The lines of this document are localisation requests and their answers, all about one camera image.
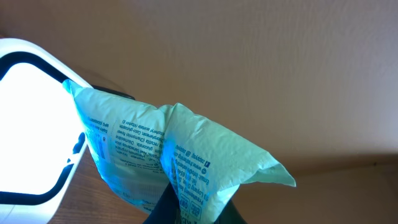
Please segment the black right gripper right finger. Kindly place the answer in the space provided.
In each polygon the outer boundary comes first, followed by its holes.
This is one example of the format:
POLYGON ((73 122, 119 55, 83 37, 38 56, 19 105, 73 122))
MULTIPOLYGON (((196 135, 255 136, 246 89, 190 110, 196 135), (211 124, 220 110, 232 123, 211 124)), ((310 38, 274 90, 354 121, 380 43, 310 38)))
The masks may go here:
POLYGON ((240 215, 233 201, 230 200, 215 221, 215 224, 247 224, 247 222, 240 215))

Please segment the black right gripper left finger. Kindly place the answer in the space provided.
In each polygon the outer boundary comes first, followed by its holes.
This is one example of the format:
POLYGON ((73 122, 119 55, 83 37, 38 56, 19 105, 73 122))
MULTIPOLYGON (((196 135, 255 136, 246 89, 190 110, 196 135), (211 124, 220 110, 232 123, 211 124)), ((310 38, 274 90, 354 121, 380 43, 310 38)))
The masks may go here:
POLYGON ((169 183, 155 208, 143 224, 175 224, 179 208, 178 197, 172 184, 169 183))

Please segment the mint green wipes pack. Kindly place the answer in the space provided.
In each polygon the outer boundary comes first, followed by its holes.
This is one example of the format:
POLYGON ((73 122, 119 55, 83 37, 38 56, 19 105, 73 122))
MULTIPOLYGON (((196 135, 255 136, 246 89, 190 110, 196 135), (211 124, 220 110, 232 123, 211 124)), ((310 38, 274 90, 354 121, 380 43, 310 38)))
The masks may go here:
POLYGON ((178 222, 215 223, 240 185, 296 184, 269 152, 180 103, 156 107, 71 80, 63 87, 102 179, 147 213, 171 189, 178 222))

